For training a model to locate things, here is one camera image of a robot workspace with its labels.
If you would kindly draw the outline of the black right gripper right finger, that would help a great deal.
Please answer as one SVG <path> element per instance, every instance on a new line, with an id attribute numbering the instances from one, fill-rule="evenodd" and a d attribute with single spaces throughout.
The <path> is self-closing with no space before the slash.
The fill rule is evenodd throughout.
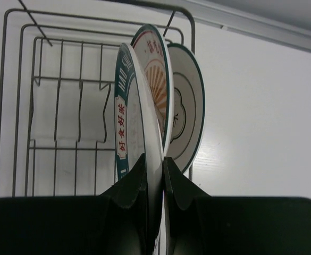
<path id="1" fill-rule="evenodd" d="M 167 254 L 311 254 L 311 199 L 207 194 L 163 161 Z"/>

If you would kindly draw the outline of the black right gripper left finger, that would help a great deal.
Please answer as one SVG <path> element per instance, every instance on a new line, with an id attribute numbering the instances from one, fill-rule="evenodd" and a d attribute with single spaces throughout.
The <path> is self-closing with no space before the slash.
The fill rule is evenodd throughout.
<path id="1" fill-rule="evenodd" d="M 0 254 L 146 254 L 145 158 L 100 195 L 0 198 Z"/>

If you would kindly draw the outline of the white plate with grey motif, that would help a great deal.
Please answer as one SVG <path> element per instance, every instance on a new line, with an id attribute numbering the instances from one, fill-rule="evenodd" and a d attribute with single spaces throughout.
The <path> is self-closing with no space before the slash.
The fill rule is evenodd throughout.
<path id="1" fill-rule="evenodd" d="M 193 164 L 204 133 L 206 97 L 200 65 L 186 46 L 168 44 L 174 82 L 174 117 L 169 150 L 185 173 Z"/>

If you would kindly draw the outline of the orange sunburst plate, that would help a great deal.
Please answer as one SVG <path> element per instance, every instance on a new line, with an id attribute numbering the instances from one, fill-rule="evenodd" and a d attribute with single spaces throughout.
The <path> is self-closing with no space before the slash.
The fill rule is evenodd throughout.
<path id="1" fill-rule="evenodd" d="M 145 24 L 136 32 L 131 46 L 144 69 L 153 97 L 162 137 L 163 151 L 169 150 L 174 119 L 174 81 L 168 46 L 155 25 Z"/>

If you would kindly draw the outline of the blue rimmed white plate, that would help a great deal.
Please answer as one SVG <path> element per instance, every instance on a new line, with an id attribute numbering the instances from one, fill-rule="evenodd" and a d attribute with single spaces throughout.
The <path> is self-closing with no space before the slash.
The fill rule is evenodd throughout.
<path id="1" fill-rule="evenodd" d="M 153 254 L 162 214 L 163 148 L 152 94 L 130 44 L 122 43 L 117 54 L 114 99 L 117 177 L 124 178 L 139 157 L 145 157 L 146 245 L 147 253 Z"/>

